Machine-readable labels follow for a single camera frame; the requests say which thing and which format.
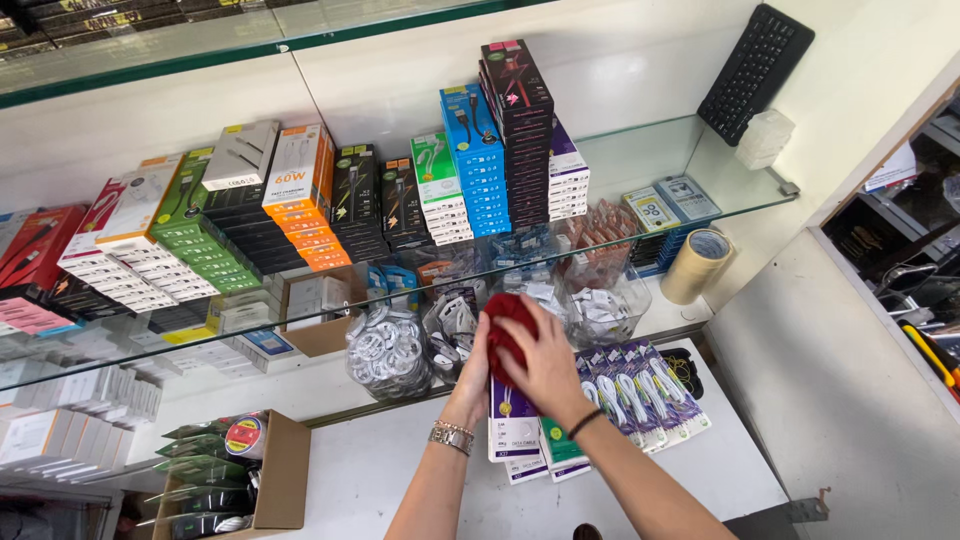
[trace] masking tape roll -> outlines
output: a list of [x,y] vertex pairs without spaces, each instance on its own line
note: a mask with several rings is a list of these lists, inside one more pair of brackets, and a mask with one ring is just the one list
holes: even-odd
[[693,304],[732,253],[733,245],[726,236],[710,229],[693,231],[660,282],[660,291],[674,304]]
[[244,416],[227,430],[227,452],[247,459],[263,459],[267,447],[267,421]]

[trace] wrist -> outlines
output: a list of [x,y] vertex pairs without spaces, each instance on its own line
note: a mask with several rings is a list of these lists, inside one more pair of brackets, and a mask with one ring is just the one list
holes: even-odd
[[460,405],[454,400],[446,402],[444,410],[437,418],[442,422],[447,422],[453,426],[473,431],[476,422],[470,418],[470,407]]
[[556,421],[564,431],[570,432],[578,422],[586,418],[596,409],[597,406],[581,394],[579,398],[566,400],[564,406],[557,411],[557,415],[553,420]]

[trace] black wristband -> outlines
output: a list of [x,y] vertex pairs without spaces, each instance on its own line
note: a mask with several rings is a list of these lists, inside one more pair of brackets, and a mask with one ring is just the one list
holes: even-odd
[[580,430],[586,427],[587,424],[589,424],[594,418],[602,415],[603,415],[602,408],[598,408],[594,410],[593,412],[585,416],[583,420],[581,420],[580,422],[577,422],[577,425],[574,426],[572,430],[570,430],[570,432],[566,435],[566,438],[572,441],[573,437],[575,437],[577,433],[580,432]]

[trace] white wall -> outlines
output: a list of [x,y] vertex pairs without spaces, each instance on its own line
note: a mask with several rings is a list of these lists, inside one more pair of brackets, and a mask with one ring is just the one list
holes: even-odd
[[107,178],[142,160],[212,144],[225,126],[264,118],[320,118],[290,55],[0,110],[0,212],[89,202]]
[[523,37],[579,137],[696,112],[755,4],[563,0],[294,55],[337,143],[387,158],[443,128],[438,90],[476,80],[480,45]]
[[771,107],[797,124],[774,169],[793,203],[719,220],[737,248],[705,297],[718,310],[807,225],[819,225],[960,77],[960,2],[772,0],[816,33]]
[[441,128],[438,90],[475,79],[480,45],[505,38],[526,38],[574,136],[692,114],[754,3],[562,0],[0,110],[0,211],[89,201],[140,160],[317,107],[338,143],[404,154]]
[[822,233],[705,330],[790,499],[831,488],[808,538],[957,538],[960,406]]

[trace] glass edge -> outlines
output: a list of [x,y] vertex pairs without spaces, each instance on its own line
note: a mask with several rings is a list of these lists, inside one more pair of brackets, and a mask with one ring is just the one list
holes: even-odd
[[341,422],[348,422],[350,420],[356,420],[358,418],[363,418],[364,416],[370,416],[371,414],[376,414],[378,412],[384,412],[394,408],[400,408],[402,406],[418,404],[426,402],[429,400],[434,400],[447,396],[450,392],[453,391],[453,384],[443,383],[438,386],[432,386],[430,391],[424,396],[419,396],[416,398],[398,398],[385,402],[376,402],[368,405],[361,405],[358,407],[348,408],[339,412],[332,412],[330,414],[325,414],[323,416],[318,416],[316,418],[311,418],[309,420],[304,420],[300,422],[304,427],[311,430],[317,428],[324,428],[326,426],[332,426],[334,424],[340,424]]
[[[781,205],[781,204],[783,204],[783,203],[788,203],[788,202],[794,201],[794,200],[796,200],[796,199],[797,199],[797,196],[796,196],[796,195],[784,196],[782,199],[777,200],[777,201],[771,201],[771,202],[766,203],[766,204],[763,204],[763,205],[758,205],[758,206],[754,206],[754,207],[749,207],[749,208],[734,210],[734,211],[731,211],[731,212],[726,212],[726,213],[723,213],[723,214],[721,214],[721,215],[719,215],[719,216],[714,216],[714,217],[704,218],[704,219],[697,220],[697,221],[692,221],[692,222],[686,223],[686,224],[684,224],[684,225],[687,226],[687,227],[689,227],[689,226],[697,226],[697,225],[707,226],[707,225],[709,225],[710,223],[712,223],[713,221],[716,221],[716,220],[718,220],[718,219],[724,219],[724,218],[727,218],[727,217],[734,217],[734,216],[736,216],[736,215],[740,215],[740,214],[747,213],[747,212],[754,211],[754,210],[767,209],[767,208],[770,208],[770,207],[774,207],[774,206],[777,206],[777,205]],[[302,316],[300,316],[300,317],[291,317],[291,318],[284,319],[284,320],[281,320],[281,321],[271,322],[271,323],[267,323],[267,324],[259,325],[259,326],[256,326],[256,327],[251,327],[251,328],[248,328],[248,329],[239,330],[239,331],[227,332],[227,333],[224,333],[224,334],[221,334],[221,335],[214,335],[214,336],[211,336],[211,337],[205,337],[205,338],[203,338],[203,339],[198,339],[198,340],[196,340],[196,341],[190,341],[190,342],[187,342],[187,343],[180,343],[180,344],[177,344],[177,345],[171,344],[170,347],[166,347],[166,348],[163,348],[163,349],[160,349],[160,350],[150,351],[150,352],[144,352],[144,353],[140,353],[140,354],[137,354],[137,355],[127,356],[127,357],[124,357],[124,358],[117,358],[117,359],[114,359],[114,360],[107,360],[107,361],[96,362],[96,363],[91,362],[91,363],[88,364],[88,365],[87,365],[87,364],[82,364],[82,365],[81,365],[80,367],[78,367],[77,369],[72,369],[72,370],[63,371],[63,372],[61,372],[61,373],[57,373],[57,374],[54,374],[54,375],[49,375],[49,376],[46,376],[46,377],[40,377],[40,378],[37,378],[37,379],[34,379],[34,380],[26,380],[26,381],[18,382],[18,383],[16,383],[16,384],[11,384],[11,385],[8,385],[8,386],[2,386],[2,387],[0,387],[0,391],[12,390],[12,389],[15,389],[15,388],[19,388],[19,387],[21,387],[21,386],[29,386],[29,385],[31,385],[31,384],[39,384],[39,383],[42,383],[42,382],[47,382],[47,381],[49,381],[49,380],[56,380],[56,379],[61,379],[61,378],[63,378],[63,377],[68,377],[68,376],[71,376],[71,375],[76,375],[76,374],[78,374],[78,373],[85,373],[85,372],[87,372],[87,371],[93,371],[93,370],[108,368],[108,367],[114,366],[114,365],[121,365],[121,364],[124,364],[124,363],[132,362],[132,361],[134,361],[134,360],[139,360],[139,359],[141,359],[141,358],[148,358],[148,357],[157,356],[157,355],[161,355],[161,356],[162,356],[162,355],[167,354],[167,353],[173,353],[173,352],[175,352],[175,351],[179,351],[179,350],[182,350],[182,349],[188,349],[188,348],[190,348],[190,347],[195,347],[195,346],[197,346],[197,345],[203,345],[203,344],[205,344],[205,343],[213,343],[213,342],[221,341],[221,340],[223,340],[223,339],[227,339],[227,338],[230,338],[230,337],[237,337],[237,336],[239,336],[239,335],[243,335],[243,334],[245,334],[245,333],[249,333],[249,332],[252,332],[252,331],[274,330],[274,329],[276,329],[276,327],[284,326],[284,325],[287,325],[287,324],[289,324],[289,323],[296,323],[296,322],[299,322],[299,321],[305,321],[305,320],[308,320],[308,319],[313,319],[313,318],[316,318],[316,317],[321,317],[321,316],[327,315],[327,314],[329,314],[329,313],[334,313],[334,312],[337,312],[337,311],[343,311],[343,310],[345,310],[345,309],[357,309],[357,308],[361,308],[361,307],[364,307],[364,306],[368,306],[368,305],[370,305],[370,304],[374,304],[374,303],[376,303],[376,302],[382,302],[382,301],[388,300],[388,299],[399,298],[399,297],[402,297],[402,296],[409,296],[409,295],[415,294],[415,293],[426,292],[426,291],[429,291],[429,290],[431,290],[431,289],[434,289],[434,288],[436,288],[436,287],[438,287],[438,286],[452,285],[452,284],[456,284],[456,283],[466,282],[466,281],[469,281],[469,280],[474,280],[474,279],[477,279],[477,278],[486,278],[487,276],[492,276],[492,275],[495,275],[495,274],[498,274],[498,273],[502,273],[502,272],[508,272],[508,271],[510,271],[510,270],[515,270],[515,269],[517,269],[517,268],[523,268],[523,267],[526,267],[526,266],[531,266],[531,265],[537,264],[537,263],[539,263],[539,262],[549,261],[549,260],[559,260],[559,259],[561,259],[561,258],[572,257],[572,256],[577,255],[577,254],[580,254],[580,253],[586,253],[586,252],[593,251],[593,250],[596,250],[596,249],[605,248],[605,247],[611,247],[611,246],[615,246],[615,245],[618,245],[618,244],[623,244],[623,243],[626,243],[626,242],[634,242],[634,241],[637,241],[637,240],[640,240],[640,239],[643,239],[643,238],[650,238],[650,237],[653,237],[653,236],[656,236],[656,235],[659,235],[659,234],[665,234],[665,233],[668,233],[668,232],[669,232],[669,230],[664,230],[664,231],[657,231],[657,232],[655,232],[655,233],[635,234],[635,235],[633,235],[633,236],[629,236],[629,237],[626,237],[626,238],[619,238],[619,239],[616,239],[616,240],[612,240],[612,241],[610,241],[610,242],[605,242],[605,243],[603,243],[603,244],[597,244],[597,245],[595,245],[595,246],[589,246],[589,247],[587,247],[587,248],[581,248],[581,249],[577,249],[577,250],[571,250],[571,251],[568,251],[568,252],[566,252],[566,253],[557,254],[557,255],[555,255],[554,257],[542,258],[542,259],[539,259],[539,260],[532,260],[532,261],[529,261],[529,262],[525,262],[525,263],[522,263],[522,264],[515,264],[515,265],[513,265],[513,266],[507,266],[507,267],[504,267],[504,268],[493,268],[493,269],[489,269],[489,270],[484,270],[484,271],[482,271],[482,272],[477,272],[477,273],[475,273],[475,274],[470,274],[470,275],[468,275],[468,276],[464,276],[464,277],[458,278],[458,279],[456,279],[456,280],[451,280],[451,281],[449,281],[449,282],[443,282],[443,283],[425,285],[425,286],[417,287],[417,288],[414,288],[414,289],[409,289],[409,290],[404,290],[404,291],[401,291],[401,292],[396,292],[396,293],[393,293],[393,294],[390,294],[390,295],[387,295],[387,296],[383,296],[383,297],[379,297],[379,298],[367,299],[367,300],[363,300],[363,301],[360,301],[360,302],[355,302],[355,303],[349,304],[349,305],[347,305],[347,306],[337,307],[337,308],[335,308],[335,309],[327,309],[327,310],[318,311],[318,312],[316,312],[316,313],[308,313],[308,314],[302,315]]]
[[596,134],[596,135],[582,136],[582,137],[580,137],[580,138],[575,138],[575,139],[573,139],[573,142],[574,142],[574,143],[586,142],[586,141],[588,141],[588,140],[594,140],[595,138],[603,138],[603,137],[607,137],[607,136],[611,136],[611,135],[619,135],[619,134],[622,134],[622,133],[631,132],[631,131],[633,131],[633,130],[639,130],[639,129],[642,129],[642,128],[649,128],[649,127],[651,127],[651,126],[657,126],[657,125],[659,125],[659,124],[667,124],[667,123],[670,123],[670,122],[675,122],[675,121],[677,121],[677,120],[685,120],[685,119],[687,119],[687,118],[694,118],[694,117],[699,118],[699,115],[696,114],[696,113],[693,113],[693,114],[684,114],[683,116],[674,116],[673,118],[664,118],[663,120],[657,120],[656,122],[647,122],[646,124],[637,124],[637,125],[635,125],[635,126],[629,126],[629,127],[626,127],[626,128],[620,128],[620,129],[618,129],[618,130],[613,130],[613,131],[611,131],[611,132],[604,132],[604,133],[600,133],[600,134]]
[[[341,41],[361,39],[363,37],[379,36],[401,30],[429,26],[452,20],[471,18],[474,16],[490,14],[494,12],[505,12],[518,8],[536,6],[556,2],[557,0],[482,0],[455,6],[452,8],[436,10],[431,12],[416,13],[409,16],[398,17],[377,21],[370,24],[363,24],[344,29],[328,30],[316,34],[282,37],[240,47],[231,47],[228,49],[219,49],[207,51],[195,55],[178,57],[174,59],[155,61],[104,71],[92,75],[86,75],[66,81],[57,81],[46,85],[22,88],[6,94],[0,95],[0,110],[27,105],[38,101],[75,94],[83,91],[104,88],[107,86],[122,85],[134,81],[143,81],[162,77],[164,75],[173,75],[192,71],[194,69],[203,69],[215,65],[232,63],[235,61],[252,60],[275,54],[285,54],[295,50],[303,50],[313,47],[319,47]],[[288,49],[281,51],[281,45],[286,45]]]

